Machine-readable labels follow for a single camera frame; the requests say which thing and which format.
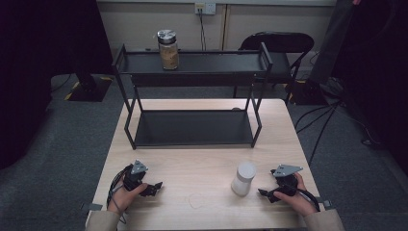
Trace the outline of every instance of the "black chair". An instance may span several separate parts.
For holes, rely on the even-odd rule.
[[[303,33],[260,32],[246,38],[242,42],[240,50],[259,50],[261,42],[267,46],[273,61],[272,74],[268,78],[268,82],[272,83],[273,86],[287,84],[285,103],[288,104],[300,63],[313,48],[315,41]],[[287,57],[288,53],[299,53],[299,57],[290,64]],[[255,83],[263,82],[264,78],[255,79]],[[237,87],[234,87],[234,98],[236,96]]]

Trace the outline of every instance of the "gray sleeve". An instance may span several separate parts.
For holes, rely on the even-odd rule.
[[[91,211],[86,231],[115,231],[120,216],[109,211]]]
[[[327,210],[304,218],[309,231],[344,231],[337,210]]]

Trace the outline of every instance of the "robotic hand controller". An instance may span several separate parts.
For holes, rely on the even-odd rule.
[[[274,192],[281,192],[289,196],[294,196],[297,191],[297,179],[293,174],[302,169],[302,167],[279,165],[277,169],[272,169],[270,171],[276,178],[276,183],[279,187],[270,192],[258,189],[259,193],[263,196],[266,196],[270,203],[280,200],[273,195]]]
[[[127,191],[132,191],[137,186],[141,185],[142,179],[146,174],[148,168],[142,164],[140,161],[136,160],[134,165],[129,165],[129,169],[126,170],[125,176],[123,178],[123,187]],[[162,187],[163,182],[157,183],[156,185],[148,185],[147,188],[140,193],[141,196],[156,195],[158,190]]]

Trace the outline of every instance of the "shelf top tier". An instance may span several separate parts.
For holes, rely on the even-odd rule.
[[[126,52],[122,45],[113,67],[136,86],[248,86],[270,75],[272,60],[264,44],[258,51],[179,51],[179,66],[167,70],[159,51]]]

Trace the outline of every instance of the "white wall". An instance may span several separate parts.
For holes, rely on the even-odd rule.
[[[201,24],[199,17],[193,13],[194,3],[129,1],[98,1],[113,49],[122,43],[128,50],[157,48],[156,34],[163,29],[177,33],[179,48],[201,49]],[[297,2],[292,6],[283,6],[278,0],[269,2],[269,5],[217,4],[216,15],[203,16],[207,49],[235,50],[251,34],[279,31],[306,33],[315,40],[314,50],[319,50],[333,11],[332,0],[287,1]],[[298,2],[307,6],[298,6]]]
[[[271,6],[334,6],[336,0],[97,0],[97,2],[131,3],[217,3],[231,5],[271,5]]]

